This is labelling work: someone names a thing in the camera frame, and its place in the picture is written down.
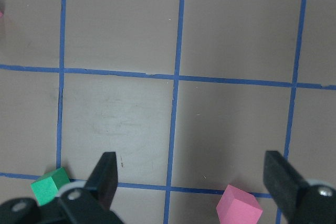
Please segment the green cube near left arm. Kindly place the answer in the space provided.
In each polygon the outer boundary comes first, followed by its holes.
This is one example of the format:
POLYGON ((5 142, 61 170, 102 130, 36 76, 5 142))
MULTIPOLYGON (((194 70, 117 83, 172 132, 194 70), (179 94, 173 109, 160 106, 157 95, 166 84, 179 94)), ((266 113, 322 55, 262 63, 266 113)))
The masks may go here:
POLYGON ((66 170, 61 167, 40 176, 31 183, 31 190, 40 206, 51 202, 63 185, 70 182, 66 170))

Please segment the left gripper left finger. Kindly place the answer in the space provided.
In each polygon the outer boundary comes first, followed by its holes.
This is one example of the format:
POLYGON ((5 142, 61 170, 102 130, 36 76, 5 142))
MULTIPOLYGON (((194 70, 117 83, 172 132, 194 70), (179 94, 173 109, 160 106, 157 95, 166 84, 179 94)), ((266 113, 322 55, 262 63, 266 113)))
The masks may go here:
POLYGON ((104 152, 83 186, 71 186, 38 206, 36 200, 13 198, 1 204, 1 223, 123 223, 110 210, 118 185, 115 152, 104 152))

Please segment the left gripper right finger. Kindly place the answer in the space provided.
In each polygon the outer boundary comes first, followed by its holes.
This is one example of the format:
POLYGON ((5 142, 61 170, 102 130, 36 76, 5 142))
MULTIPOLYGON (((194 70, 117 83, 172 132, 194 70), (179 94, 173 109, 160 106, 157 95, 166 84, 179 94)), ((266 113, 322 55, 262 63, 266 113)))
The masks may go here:
POLYGON ((335 188, 304 179, 278 151, 265 152, 263 183, 287 223, 335 223, 335 188))

